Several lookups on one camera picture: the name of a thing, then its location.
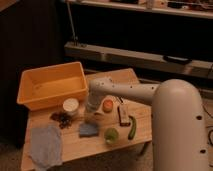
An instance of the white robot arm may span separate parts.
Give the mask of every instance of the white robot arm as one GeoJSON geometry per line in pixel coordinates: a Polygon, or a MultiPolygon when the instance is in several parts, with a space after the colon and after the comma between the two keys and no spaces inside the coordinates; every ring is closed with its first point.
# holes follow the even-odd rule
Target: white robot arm
{"type": "Polygon", "coordinates": [[[193,85],[177,79],[159,85],[94,79],[89,84],[86,113],[95,112],[106,95],[151,105],[155,171],[209,170],[202,99],[193,85]]]}

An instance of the brown food item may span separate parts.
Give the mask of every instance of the brown food item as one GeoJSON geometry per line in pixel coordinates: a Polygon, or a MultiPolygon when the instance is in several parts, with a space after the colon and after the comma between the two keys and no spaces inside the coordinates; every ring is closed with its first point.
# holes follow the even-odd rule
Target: brown food item
{"type": "Polygon", "coordinates": [[[104,112],[109,113],[113,109],[113,101],[110,99],[105,99],[103,101],[102,109],[104,112]]]}
{"type": "Polygon", "coordinates": [[[128,106],[126,104],[120,104],[117,109],[120,126],[130,126],[128,106]]]}
{"type": "Polygon", "coordinates": [[[50,116],[50,119],[58,121],[61,129],[71,126],[71,116],[65,112],[55,112],[50,116]]]}

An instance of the black wall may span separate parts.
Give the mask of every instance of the black wall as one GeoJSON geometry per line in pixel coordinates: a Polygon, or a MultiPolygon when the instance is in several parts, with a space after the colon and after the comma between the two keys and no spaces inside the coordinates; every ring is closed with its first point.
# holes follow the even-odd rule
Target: black wall
{"type": "Polygon", "coordinates": [[[71,5],[82,43],[213,61],[213,20],[71,5]]]}
{"type": "Polygon", "coordinates": [[[0,13],[0,137],[23,144],[28,110],[16,104],[21,72],[62,62],[54,0],[20,0],[0,13]]]}

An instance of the small white bowl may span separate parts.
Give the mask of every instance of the small white bowl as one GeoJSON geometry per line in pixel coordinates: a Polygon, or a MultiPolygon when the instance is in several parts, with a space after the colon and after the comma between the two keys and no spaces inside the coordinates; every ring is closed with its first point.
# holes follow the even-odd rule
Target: small white bowl
{"type": "Polygon", "coordinates": [[[78,113],[78,108],[79,102],[75,98],[66,99],[63,103],[64,111],[70,116],[76,115],[78,113]]]}

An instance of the orange bin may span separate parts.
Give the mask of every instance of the orange bin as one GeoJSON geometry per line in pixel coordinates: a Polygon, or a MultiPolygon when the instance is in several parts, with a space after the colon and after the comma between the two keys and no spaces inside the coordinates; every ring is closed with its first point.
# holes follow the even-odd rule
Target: orange bin
{"type": "Polygon", "coordinates": [[[34,111],[62,105],[71,97],[84,100],[87,91],[80,62],[52,65],[23,71],[17,103],[34,111]]]}

